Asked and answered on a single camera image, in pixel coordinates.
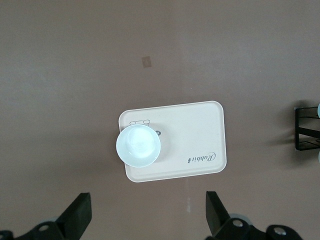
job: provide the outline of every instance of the rectangular tray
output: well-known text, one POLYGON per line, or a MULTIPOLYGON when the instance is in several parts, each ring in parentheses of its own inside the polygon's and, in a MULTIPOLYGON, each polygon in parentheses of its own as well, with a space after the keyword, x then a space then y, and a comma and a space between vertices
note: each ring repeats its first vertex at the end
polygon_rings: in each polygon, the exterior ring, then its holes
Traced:
POLYGON ((227 164, 224 110, 216 101, 187 103, 124 111, 120 132, 133 124, 159 131, 161 152, 146 167, 125 164, 136 183, 213 174, 227 164))

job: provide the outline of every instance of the beige tray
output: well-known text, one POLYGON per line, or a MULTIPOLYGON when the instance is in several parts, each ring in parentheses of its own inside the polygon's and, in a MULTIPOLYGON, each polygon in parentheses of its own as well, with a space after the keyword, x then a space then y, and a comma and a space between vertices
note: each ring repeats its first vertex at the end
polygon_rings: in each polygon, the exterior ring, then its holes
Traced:
POLYGON ((127 110, 120 115, 120 131, 133 124, 158 131, 161 141, 153 164, 141 168, 125 164, 133 182, 213 174, 227 164, 224 111, 216 101, 127 110))

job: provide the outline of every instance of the small drawing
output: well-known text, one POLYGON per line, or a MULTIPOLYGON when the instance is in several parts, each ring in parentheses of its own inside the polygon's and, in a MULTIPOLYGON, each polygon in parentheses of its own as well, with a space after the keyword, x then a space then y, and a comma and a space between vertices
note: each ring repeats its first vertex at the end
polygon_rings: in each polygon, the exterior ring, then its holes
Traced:
POLYGON ((150 120, 147 119, 147 120, 131 121, 129 124, 130 124, 130 125, 144 124, 144 125, 149 126, 149 123, 150 123, 150 120))

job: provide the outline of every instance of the white bowl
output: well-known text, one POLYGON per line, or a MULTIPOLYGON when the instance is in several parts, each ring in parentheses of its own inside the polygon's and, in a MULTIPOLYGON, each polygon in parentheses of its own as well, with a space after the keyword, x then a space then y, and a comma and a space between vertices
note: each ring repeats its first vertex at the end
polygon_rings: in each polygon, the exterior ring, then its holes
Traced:
POLYGON ((152 164, 158 158, 160 150, 158 134, 142 124, 126 127, 116 140, 116 151, 120 159, 135 168, 152 164))

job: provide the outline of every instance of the white object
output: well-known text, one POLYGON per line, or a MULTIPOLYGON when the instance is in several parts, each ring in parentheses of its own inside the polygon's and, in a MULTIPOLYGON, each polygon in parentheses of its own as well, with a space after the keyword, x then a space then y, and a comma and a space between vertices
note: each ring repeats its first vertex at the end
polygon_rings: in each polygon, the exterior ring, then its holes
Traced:
POLYGON ((120 159, 135 168, 152 164, 159 156, 160 149, 158 134, 142 124, 126 127, 116 140, 116 151, 120 159))
POLYGON ((119 117, 120 131, 136 124, 160 134, 161 152, 149 166, 125 164, 133 182, 213 174, 227 164, 224 111, 216 101, 127 110, 119 117))

